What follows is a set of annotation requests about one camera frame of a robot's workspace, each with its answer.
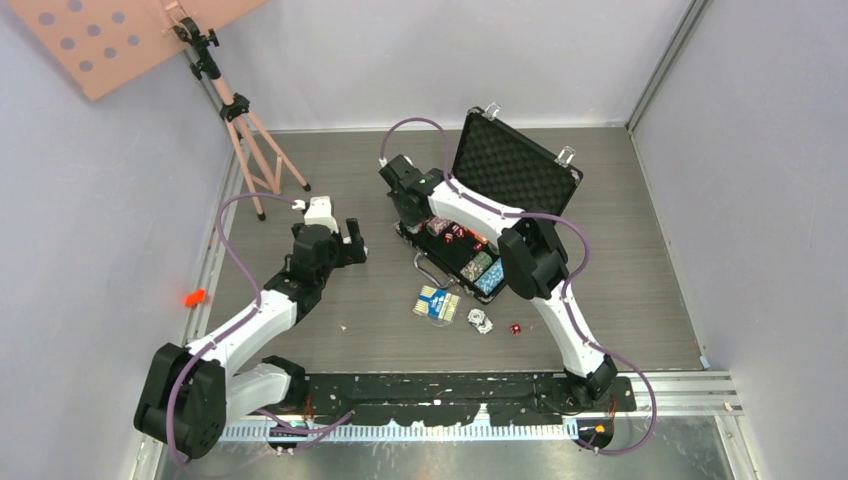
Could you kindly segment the blue playing card deck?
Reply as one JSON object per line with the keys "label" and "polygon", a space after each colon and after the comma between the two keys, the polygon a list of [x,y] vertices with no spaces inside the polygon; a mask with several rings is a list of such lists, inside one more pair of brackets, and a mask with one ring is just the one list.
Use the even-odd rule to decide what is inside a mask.
{"label": "blue playing card deck", "polygon": [[432,325],[444,327],[453,322],[460,301],[460,296],[446,289],[423,286],[412,311],[427,318]]}

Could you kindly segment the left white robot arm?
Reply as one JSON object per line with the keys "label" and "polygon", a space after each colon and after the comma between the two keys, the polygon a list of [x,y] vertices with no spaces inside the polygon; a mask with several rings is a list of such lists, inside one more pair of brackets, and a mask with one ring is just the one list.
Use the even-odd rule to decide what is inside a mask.
{"label": "left white robot arm", "polygon": [[199,459],[231,421],[272,405],[284,414],[298,412],[309,394],[302,366],[271,355],[247,372],[241,368],[260,348],[305,319],[320,302],[334,270],[366,261],[357,219],[345,223],[346,236],[326,224],[293,225],[293,251],[258,299],[187,346],[160,347],[136,408],[135,429]]}

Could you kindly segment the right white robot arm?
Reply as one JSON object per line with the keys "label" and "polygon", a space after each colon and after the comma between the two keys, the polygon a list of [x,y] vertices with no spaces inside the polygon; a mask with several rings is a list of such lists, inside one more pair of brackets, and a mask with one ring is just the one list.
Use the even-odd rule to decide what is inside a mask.
{"label": "right white robot arm", "polygon": [[613,354],[602,347],[577,304],[568,255],[556,231],[562,217],[498,203],[439,169],[420,171],[404,155],[379,161],[402,221],[417,225],[433,216],[470,228],[495,244],[504,280],[545,321],[562,356],[565,397],[596,410],[618,376]]}

